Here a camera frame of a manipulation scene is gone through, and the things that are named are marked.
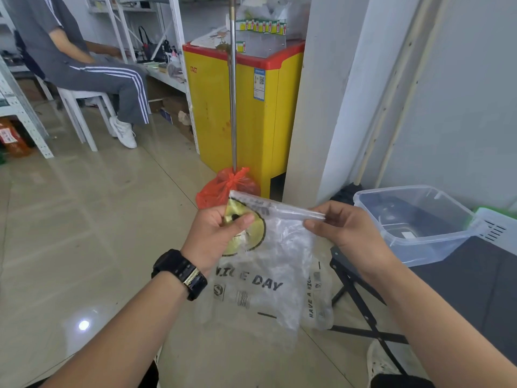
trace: plastic storage box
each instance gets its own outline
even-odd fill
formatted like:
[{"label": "plastic storage box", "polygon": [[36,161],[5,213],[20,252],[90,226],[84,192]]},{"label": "plastic storage box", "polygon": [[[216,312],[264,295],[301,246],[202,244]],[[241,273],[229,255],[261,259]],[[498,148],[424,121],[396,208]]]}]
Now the plastic storage box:
[{"label": "plastic storage box", "polygon": [[472,211],[427,185],[361,191],[354,205],[370,214],[386,244],[410,267],[445,259],[487,228]]}]

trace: right hand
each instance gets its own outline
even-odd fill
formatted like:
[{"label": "right hand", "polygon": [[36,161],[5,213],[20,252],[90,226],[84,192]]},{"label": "right hand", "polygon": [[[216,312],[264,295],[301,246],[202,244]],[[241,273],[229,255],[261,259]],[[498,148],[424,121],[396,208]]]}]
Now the right hand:
[{"label": "right hand", "polygon": [[312,210],[325,214],[325,221],[306,220],[303,225],[312,233],[334,242],[366,281],[383,269],[400,263],[362,208],[328,201]]}]

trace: orange plastic bag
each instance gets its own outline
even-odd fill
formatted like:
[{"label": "orange plastic bag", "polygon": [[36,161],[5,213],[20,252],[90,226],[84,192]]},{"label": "orange plastic bag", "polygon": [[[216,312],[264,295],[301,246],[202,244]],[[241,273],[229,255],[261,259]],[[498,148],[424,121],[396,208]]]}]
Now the orange plastic bag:
[{"label": "orange plastic bag", "polygon": [[230,190],[249,193],[260,196],[260,187],[246,175],[249,168],[242,168],[237,173],[227,168],[217,173],[216,178],[207,183],[195,197],[197,208],[210,208],[218,205],[226,205]]}]

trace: black metal frame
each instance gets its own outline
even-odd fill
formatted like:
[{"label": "black metal frame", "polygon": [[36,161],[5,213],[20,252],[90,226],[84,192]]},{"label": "black metal frame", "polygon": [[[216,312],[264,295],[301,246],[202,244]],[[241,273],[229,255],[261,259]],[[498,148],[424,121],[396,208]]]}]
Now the black metal frame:
[{"label": "black metal frame", "polygon": [[334,296],[332,299],[332,306],[346,293],[350,294],[350,297],[358,307],[359,311],[362,313],[362,316],[365,318],[366,323],[370,326],[370,330],[362,330],[359,328],[352,328],[352,327],[345,327],[342,325],[334,325],[330,331],[336,331],[341,332],[344,334],[350,334],[350,335],[356,335],[356,336],[362,336],[367,338],[374,338],[378,339],[380,345],[388,355],[388,357],[391,359],[391,361],[394,363],[394,365],[397,367],[399,372],[403,375],[407,375],[406,371],[402,367],[402,365],[398,362],[397,358],[393,355],[391,350],[389,349],[388,345],[386,344],[386,341],[391,341],[395,343],[403,343],[408,344],[407,339],[404,335],[400,334],[392,334],[389,332],[381,332],[377,329],[377,320],[375,317],[373,317],[373,314],[366,305],[365,300],[362,299],[361,295],[357,291],[357,289],[354,286],[354,283],[359,284],[362,286],[365,290],[367,290],[369,293],[371,293],[375,298],[377,298],[379,301],[381,301],[383,304],[386,304],[384,300],[381,298],[381,296],[371,287],[368,285],[364,280],[362,280],[358,275],[356,275],[354,272],[347,269],[343,264],[341,264],[338,260],[332,258],[330,261],[330,267],[336,272],[336,274],[339,277],[339,280],[343,283],[343,287],[338,291],[338,293]]}]

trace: seated person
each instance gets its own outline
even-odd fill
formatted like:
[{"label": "seated person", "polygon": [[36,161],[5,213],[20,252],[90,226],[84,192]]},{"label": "seated person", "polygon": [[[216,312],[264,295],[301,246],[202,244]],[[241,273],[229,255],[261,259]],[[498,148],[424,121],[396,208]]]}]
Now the seated person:
[{"label": "seated person", "polygon": [[110,124],[120,143],[136,148],[132,124],[149,123],[145,73],[89,54],[121,56],[120,50],[83,39],[63,0],[4,0],[16,30],[45,78],[59,88],[118,94],[120,109]]}]

